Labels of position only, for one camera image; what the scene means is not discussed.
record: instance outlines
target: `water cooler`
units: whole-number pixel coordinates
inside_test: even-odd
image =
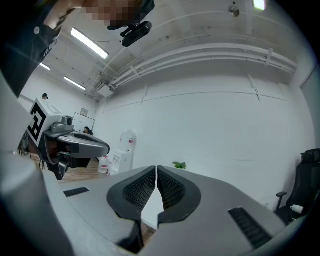
[[[120,148],[111,159],[112,167],[110,175],[124,173],[131,170],[131,163],[134,154],[136,135],[133,131],[127,130],[121,134]]]

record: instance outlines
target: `wooden floor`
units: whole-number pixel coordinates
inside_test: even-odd
[[[40,158],[37,154],[31,154],[31,158],[35,161],[36,165],[39,167]],[[83,181],[83,180],[92,180],[92,179],[99,179],[102,177],[106,177],[106,174],[102,174],[98,172],[99,161],[95,158],[92,158],[86,168],[80,167],[71,169],[69,168],[66,174],[64,175],[62,180],[58,180],[59,183],[65,182],[76,182],[76,181]],[[48,170],[47,164],[44,164],[45,170]],[[141,231],[142,231],[142,238],[144,245],[147,245],[151,240],[151,237],[156,232],[152,227],[142,223],[141,224]]]
[[[39,156],[37,154],[31,154],[31,158],[33,161],[35,161],[36,165],[39,166],[39,161],[40,161]],[[58,182],[59,183],[76,182],[76,181],[92,180],[92,179],[106,177],[106,174],[102,174],[98,172],[98,166],[99,166],[98,160],[95,158],[92,158],[86,168],[84,167],[79,167],[74,169],[69,168],[66,174],[64,175],[63,179],[59,180]],[[46,163],[44,164],[44,168],[45,170],[48,169]]]

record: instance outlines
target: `ceiling light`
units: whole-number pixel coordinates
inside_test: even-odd
[[[44,67],[45,69],[50,71],[50,67],[46,66],[45,64],[40,63],[39,66]]]
[[[88,46],[91,50],[99,54],[102,58],[106,59],[106,57],[108,57],[108,53],[106,51],[104,51],[102,48],[100,48],[98,45],[96,45],[93,41],[91,41],[88,37],[80,33],[75,28],[72,29],[71,35],[79,41],[81,41],[82,43],[84,43],[86,46]]]
[[[253,5],[260,10],[266,9],[265,0],[253,0]]]
[[[83,86],[81,86],[80,84],[77,84],[76,82],[70,80],[68,77],[64,77],[65,80],[67,80],[68,82],[70,82],[71,84],[75,85],[75,86],[78,86],[79,88],[81,88],[82,90],[86,90],[86,88],[84,88]]]

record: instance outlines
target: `white bottle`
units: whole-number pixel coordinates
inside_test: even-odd
[[[109,170],[109,160],[108,160],[108,156],[105,155],[101,157],[99,161],[98,172],[101,174],[106,174],[108,170]]]
[[[130,152],[131,150],[133,150],[135,137],[135,133],[131,130],[122,132],[120,138],[120,150],[124,152]]]

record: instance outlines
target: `ceiling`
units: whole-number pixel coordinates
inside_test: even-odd
[[[104,97],[97,92],[99,81],[114,80],[130,63],[147,61],[184,47],[232,43],[273,49],[293,62],[296,61],[300,32],[278,6],[268,1],[264,11],[257,10],[252,0],[237,0],[239,17],[232,17],[228,0],[155,0],[155,9],[145,20],[152,23],[151,32],[130,47],[121,44],[121,28],[107,30],[103,21],[91,20],[77,9],[63,24],[57,45],[43,62],[51,68],[49,75],[63,83],[64,76],[86,90],[75,87],[99,102]],[[108,52],[101,58],[71,36],[76,28]]]

